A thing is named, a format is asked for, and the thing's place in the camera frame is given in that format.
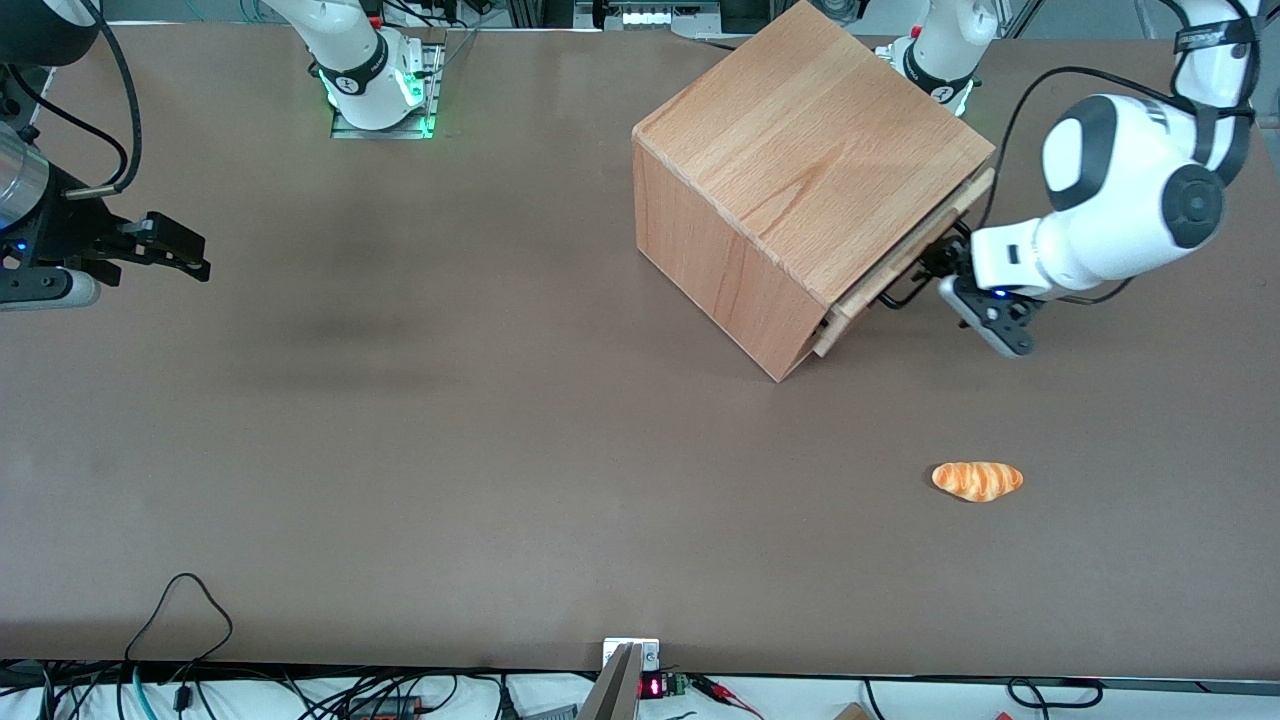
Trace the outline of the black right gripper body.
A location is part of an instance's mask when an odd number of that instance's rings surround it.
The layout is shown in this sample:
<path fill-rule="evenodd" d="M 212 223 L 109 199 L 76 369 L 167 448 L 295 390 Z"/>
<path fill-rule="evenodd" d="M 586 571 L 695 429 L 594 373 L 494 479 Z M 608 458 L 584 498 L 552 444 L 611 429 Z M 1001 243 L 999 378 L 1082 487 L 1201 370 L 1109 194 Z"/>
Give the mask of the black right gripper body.
<path fill-rule="evenodd" d="M 86 184 L 51 165 L 40 205 L 22 222 L 23 266 L 63 266 L 87 273 L 115 288 L 122 269 L 114 263 L 132 252 L 123 227 L 131 222 L 114 214 L 102 199 L 69 200 L 65 192 Z"/>

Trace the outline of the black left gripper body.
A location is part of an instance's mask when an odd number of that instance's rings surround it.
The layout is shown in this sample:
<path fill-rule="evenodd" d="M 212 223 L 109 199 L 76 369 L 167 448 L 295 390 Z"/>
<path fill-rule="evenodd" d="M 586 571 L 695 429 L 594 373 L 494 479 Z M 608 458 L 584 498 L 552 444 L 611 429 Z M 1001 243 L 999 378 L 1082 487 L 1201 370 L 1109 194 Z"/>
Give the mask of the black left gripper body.
<path fill-rule="evenodd" d="M 941 279 L 954 275 L 959 282 L 975 283 L 969 234 L 947 234 L 941 240 L 938 269 Z"/>

